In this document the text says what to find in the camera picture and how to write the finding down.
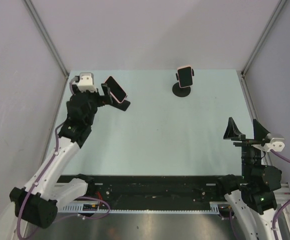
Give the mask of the black folding phone stand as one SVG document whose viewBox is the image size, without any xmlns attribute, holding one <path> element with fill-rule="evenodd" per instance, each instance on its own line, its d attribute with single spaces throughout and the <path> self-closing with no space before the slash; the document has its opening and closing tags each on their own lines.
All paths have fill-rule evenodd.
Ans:
<svg viewBox="0 0 290 240">
<path fill-rule="evenodd" d="M 128 100 L 124 100 L 122 103 L 118 103 L 117 101 L 113 101 L 111 106 L 118 109 L 118 110 L 121 110 L 123 112 L 125 112 L 129 106 L 131 105 L 131 102 L 128 101 Z"/>
</svg>

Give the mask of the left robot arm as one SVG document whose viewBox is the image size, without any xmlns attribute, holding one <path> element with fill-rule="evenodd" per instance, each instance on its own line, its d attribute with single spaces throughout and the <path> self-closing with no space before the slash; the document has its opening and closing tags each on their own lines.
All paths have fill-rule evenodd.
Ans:
<svg viewBox="0 0 290 240">
<path fill-rule="evenodd" d="M 72 201 L 95 196 L 96 186 L 92 177 L 78 174 L 69 183 L 54 191 L 54 186 L 65 167 L 92 132 L 92 124 L 99 107 L 113 102 L 109 87 L 101 85 L 98 91 L 75 89 L 66 103 L 67 116 L 55 129 L 56 144 L 34 176 L 23 188 L 14 187 L 9 194 L 15 204 L 15 216 L 42 229 L 48 228 L 60 209 Z"/>
</svg>

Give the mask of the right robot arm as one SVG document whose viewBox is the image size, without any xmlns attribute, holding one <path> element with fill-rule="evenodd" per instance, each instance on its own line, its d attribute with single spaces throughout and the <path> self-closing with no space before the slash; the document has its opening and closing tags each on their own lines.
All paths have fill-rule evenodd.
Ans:
<svg viewBox="0 0 290 240">
<path fill-rule="evenodd" d="M 247 240 L 280 240 L 282 234 L 276 225 L 277 200 L 275 191 L 281 186 L 282 171 L 262 163 L 262 157 L 270 151 L 281 152 L 285 138 L 270 133 L 256 119 L 252 139 L 238 129 L 229 117 L 223 139 L 231 140 L 241 149 L 242 182 L 233 174 L 218 178 L 216 196 L 227 201 L 230 212 L 239 221 Z"/>
</svg>

